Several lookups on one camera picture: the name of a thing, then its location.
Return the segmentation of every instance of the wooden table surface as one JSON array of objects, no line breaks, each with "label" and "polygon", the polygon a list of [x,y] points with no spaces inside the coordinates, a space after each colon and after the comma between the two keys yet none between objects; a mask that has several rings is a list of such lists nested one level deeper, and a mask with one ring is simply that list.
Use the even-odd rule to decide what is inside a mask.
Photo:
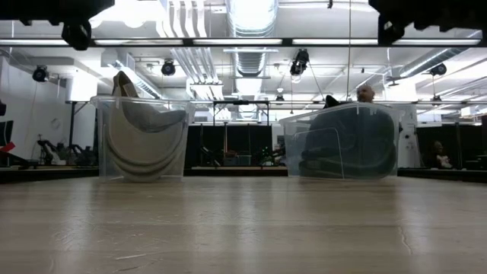
[{"label": "wooden table surface", "polygon": [[0,185],[0,273],[486,273],[487,186],[186,177]]}]

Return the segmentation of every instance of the fluorescent light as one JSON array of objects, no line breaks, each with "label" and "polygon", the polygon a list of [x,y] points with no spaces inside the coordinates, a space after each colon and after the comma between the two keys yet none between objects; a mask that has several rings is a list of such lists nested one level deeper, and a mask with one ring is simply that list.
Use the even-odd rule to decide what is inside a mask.
[{"label": "fluorescent light", "polygon": [[63,39],[0,39],[0,46],[67,46]]},{"label": "fluorescent light", "polygon": [[255,38],[224,38],[224,39],[194,39],[195,45],[208,46],[208,45],[280,45],[282,39],[255,39]]},{"label": "fluorescent light", "polygon": [[[394,43],[394,46],[474,46],[478,44],[478,39],[400,39]],[[315,46],[373,46],[377,45],[377,39],[293,39],[292,44],[296,46],[315,45]]]},{"label": "fluorescent light", "polygon": [[181,39],[95,39],[98,46],[182,46]]},{"label": "fluorescent light", "polygon": [[213,104],[213,101],[210,100],[196,100],[196,101],[190,101],[192,104]]},{"label": "fluorescent light", "polygon": [[457,45],[457,46],[474,46],[480,42],[479,39],[399,39],[394,45],[401,46],[442,46],[442,45]]},{"label": "fluorescent light", "polygon": [[292,44],[300,45],[353,45],[353,46],[370,46],[377,45],[377,39],[293,39]]},{"label": "fluorescent light", "polygon": [[224,53],[278,53],[279,49],[223,49]]}]

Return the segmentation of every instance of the ductwork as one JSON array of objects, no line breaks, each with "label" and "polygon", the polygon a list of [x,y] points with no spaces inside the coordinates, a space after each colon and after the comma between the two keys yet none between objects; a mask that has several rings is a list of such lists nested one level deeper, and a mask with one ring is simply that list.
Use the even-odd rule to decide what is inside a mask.
[{"label": "ductwork", "polygon": [[[467,38],[482,38],[482,31],[478,30],[474,33],[470,34]],[[423,56],[417,58],[416,60],[410,62],[407,65],[404,65],[400,69],[393,69],[390,77],[391,79],[403,79],[403,78],[411,78],[416,76],[420,73],[423,73],[429,69],[434,68],[437,65],[440,65],[442,62],[447,61],[455,56],[458,56],[461,53],[464,53],[469,48],[450,48],[450,49],[434,49],[429,53],[424,54]],[[374,86],[378,84],[380,81],[384,80],[381,76],[372,77],[367,80],[367,84],[370,86]]]},{"label": "ductwork", "polygon": [[[232,37],[272,37],[278,0],[226,0],[228,27]],[[259,76],[267,53],[234,53],[236,71],[244,77]]]}]

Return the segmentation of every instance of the transparent storage container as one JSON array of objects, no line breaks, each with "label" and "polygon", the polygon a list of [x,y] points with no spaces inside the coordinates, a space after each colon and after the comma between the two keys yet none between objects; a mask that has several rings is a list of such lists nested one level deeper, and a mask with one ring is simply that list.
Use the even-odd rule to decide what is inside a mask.
[{"label": "transparent storage container", "polygon": [[397,175],[401,112],[350,103],[282,119],[292,177],[380,179]]},{"label": "transparent storage container", "polygon": [[100,177],[151,182],[183,176],[190,102],[92,97],[97,108]]}]

